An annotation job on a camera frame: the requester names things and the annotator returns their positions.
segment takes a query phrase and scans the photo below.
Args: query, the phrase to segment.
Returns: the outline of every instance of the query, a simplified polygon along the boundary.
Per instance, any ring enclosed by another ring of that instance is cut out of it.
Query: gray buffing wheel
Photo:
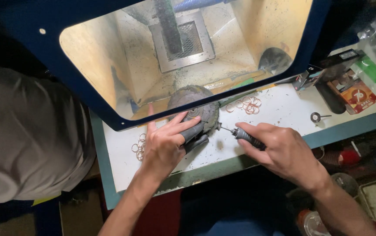
[[[167,104],[167,108],[168,110],[177,108],[187,103],[195,102],[212,95],[213,93],[210,90],[202,86],[188,85],[180,88],[172,94]],[[199,108],[194,108],[188,112],[188,115],[184,120],[191,120],[197,115],[200,115],[201,121],[204,122],[204,132],[210,131],[217,124],[217,120],[219,119],[219,103],[214,102]]]

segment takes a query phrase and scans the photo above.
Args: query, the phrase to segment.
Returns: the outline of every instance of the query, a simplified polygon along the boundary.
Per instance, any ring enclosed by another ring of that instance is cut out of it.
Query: rotary tool
[[[217,122],[217,125],[214,127],[216,130],[220,130],[221,128],[228,130],[232,133],[232,135],[235,137],[235,139],[244,139],[248,141],[252,146],[257,148],[260,151],[265,151],[265,144],[256,138],[250,136],[247,132],[245,132],[242,128],[235,128],[235,129],[228,129],[225,127],[222,127],[222,123]]]

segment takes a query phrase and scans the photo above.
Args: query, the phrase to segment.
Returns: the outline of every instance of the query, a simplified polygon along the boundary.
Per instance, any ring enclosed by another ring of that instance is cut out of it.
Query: blue hose
[[[175,13],[183,12],[187,10],[194,10],[198,8],[204,8],[208,6],[215,5],[217,3],[227,2],[227,0],[184,0],[181,3],[173,6]]]

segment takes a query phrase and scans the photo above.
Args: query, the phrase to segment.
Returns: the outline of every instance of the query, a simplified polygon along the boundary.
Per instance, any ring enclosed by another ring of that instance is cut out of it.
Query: gray shirt
[[[89,122],[62,84],[0,68],[0,202],[72,190],[95,159]]]

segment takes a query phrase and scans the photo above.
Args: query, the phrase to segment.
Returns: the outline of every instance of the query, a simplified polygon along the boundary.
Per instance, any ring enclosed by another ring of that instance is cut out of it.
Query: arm
[[[149,110],[149,113],[153,114],[151,106]],[[179,133],[195,126],[201,120],[197,116],[180,123],[186,114],[187,112],[180,113],[161,128],[156,128],[154,121],[147,125],[146,147],[141,167],[98,236],[131,235],[138,217],[159,185],[185,156],[185,149],[181,146],[185,139]]]
[[[331,180],[325,167],[313,156],[297,131],[266,123],[257,126],[237,123],[236,126],[267,146],[265,151],[259,151],[240,139],[238,142],[245,153],[273,173],[309,192],[325,225],[350,236],[376,236],[369,217],[350,195]]]

